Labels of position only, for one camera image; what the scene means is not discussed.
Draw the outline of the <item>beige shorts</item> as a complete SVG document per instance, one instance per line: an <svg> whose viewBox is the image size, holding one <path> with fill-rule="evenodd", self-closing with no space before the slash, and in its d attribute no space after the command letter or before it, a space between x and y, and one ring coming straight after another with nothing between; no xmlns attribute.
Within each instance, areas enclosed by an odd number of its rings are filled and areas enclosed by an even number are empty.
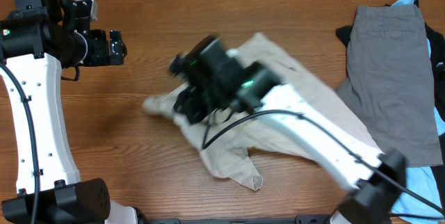
<svg viewBox="0 0 445 224"><path fill-rule="evenodd" d="M370 147L377 147L364 123L334 90L264 33L254 34L237 48L237 53L243 64L259 61L271 67L319 113L357 140ZM149 115L158 115L173 121L187 141L199 150L202 163L214 177L230 178L253 191L259 190L264 179L249 157L248 149L251 147L311 158L301 147L259 120L244 122L229 130L208 149L201 150L205 124L192 125L184 115L173 110L178 94L184 89L185 85L181 85L166 95L148 97L143 102L143 109Z"/></svg>

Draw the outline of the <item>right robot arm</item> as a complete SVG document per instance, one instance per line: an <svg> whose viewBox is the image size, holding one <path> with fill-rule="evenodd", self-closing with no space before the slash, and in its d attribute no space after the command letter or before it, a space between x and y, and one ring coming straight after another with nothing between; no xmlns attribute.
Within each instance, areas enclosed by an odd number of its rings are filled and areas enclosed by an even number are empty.
<svg viewBox="0 0 445 224"><path fill-rule="evenodd" d="M310 106L265 64L244 65L231 57L215 35L204 38L187 54L177 54L170 72L188 82L174 109L191 124L209 119L218 109L247 113L203 140L202 148L256 118L301 147L347 193L326 223L390 221L391 208L406 185L406 162L400 152L384 154L357 140Z"/></svg>

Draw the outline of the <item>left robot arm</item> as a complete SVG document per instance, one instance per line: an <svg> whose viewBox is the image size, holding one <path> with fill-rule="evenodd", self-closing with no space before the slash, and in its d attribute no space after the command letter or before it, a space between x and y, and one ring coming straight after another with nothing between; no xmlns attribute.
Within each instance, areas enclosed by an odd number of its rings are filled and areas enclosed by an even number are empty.
<svg viewBox="0 0 445 224"><path fill-rule="evenodd" d="M122 65L119 31L91 29L95 0L14 0L1 22L1 76L17 141L17 196L1 204L11 223L144 223L113 201L104 180L83 181L67 140L62 71Z"/></svg>

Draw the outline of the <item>grey shorts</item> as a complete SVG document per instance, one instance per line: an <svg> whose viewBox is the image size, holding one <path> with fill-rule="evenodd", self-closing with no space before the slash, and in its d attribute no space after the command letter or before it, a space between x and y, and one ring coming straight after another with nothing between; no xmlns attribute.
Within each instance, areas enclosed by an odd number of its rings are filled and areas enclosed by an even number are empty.
<svg viewBox="0 0 445 224"><path fill-rule="evenodd" d="M337 93L383 152L410 167L443 163L423 15L415 5L357 8L348 77Z"/></svg>

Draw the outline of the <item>light blue garment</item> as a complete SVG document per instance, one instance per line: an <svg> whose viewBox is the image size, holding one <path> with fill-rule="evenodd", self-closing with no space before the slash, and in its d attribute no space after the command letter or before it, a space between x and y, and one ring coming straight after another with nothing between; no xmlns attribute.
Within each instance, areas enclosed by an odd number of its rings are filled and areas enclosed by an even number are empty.
<svg viewBox="0 0 445 224"><path fill-rule="evenodd" d="M428 53L435 85L435 124L441 151L444 151L444 36L426 26ZM407 169L407 188L425 199L444 206L444 165ZM438 217L439 212L404 193L392 207L392 212L410 223L432 223L421 218Z"/></svg>

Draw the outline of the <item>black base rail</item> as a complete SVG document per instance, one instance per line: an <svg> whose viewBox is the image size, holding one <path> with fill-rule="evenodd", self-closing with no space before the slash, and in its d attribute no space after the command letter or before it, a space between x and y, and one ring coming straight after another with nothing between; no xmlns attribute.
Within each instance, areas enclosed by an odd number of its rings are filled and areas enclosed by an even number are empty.
<svg viewBox="0 0 445 224"><path fill-rule="evenodd" d="M326 224L330 215L299 215L293 218L233 218L233 219L206 219L206 220L180 220L178 218L146 219L144 224Z"/></svg>

